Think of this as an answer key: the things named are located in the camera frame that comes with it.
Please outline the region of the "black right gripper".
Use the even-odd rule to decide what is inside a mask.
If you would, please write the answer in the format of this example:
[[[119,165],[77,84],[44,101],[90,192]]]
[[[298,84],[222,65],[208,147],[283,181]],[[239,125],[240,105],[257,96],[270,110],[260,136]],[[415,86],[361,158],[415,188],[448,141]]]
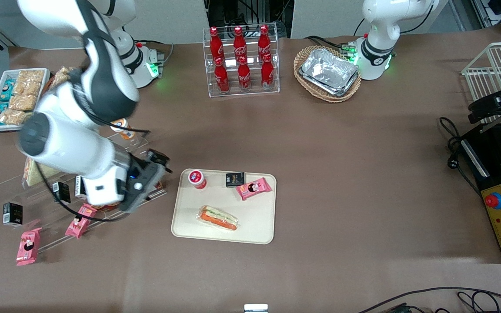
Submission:
[[[172,173],[171,168],[169,168],[170,158],[162,152],[148,149],[144,161],[146,162],[144,174]]]

